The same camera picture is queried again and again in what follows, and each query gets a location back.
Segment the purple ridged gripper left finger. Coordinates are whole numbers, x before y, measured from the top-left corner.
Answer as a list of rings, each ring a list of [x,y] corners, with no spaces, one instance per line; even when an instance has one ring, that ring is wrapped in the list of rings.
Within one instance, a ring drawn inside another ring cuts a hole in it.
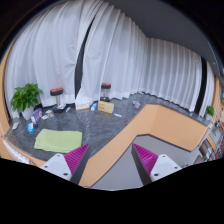
[[[79,184],[89,156],[90,145],[85,144],[65,155],[55,154],[41,166],[41,169],[74,184]]]

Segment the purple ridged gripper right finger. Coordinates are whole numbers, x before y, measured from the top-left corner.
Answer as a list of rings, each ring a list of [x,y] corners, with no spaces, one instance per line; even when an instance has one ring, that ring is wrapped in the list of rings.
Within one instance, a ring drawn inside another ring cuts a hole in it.
[[[131,153],[144,185],[181,170],[181,167],[166,154],[156,155],[135,143],[132,144]]]

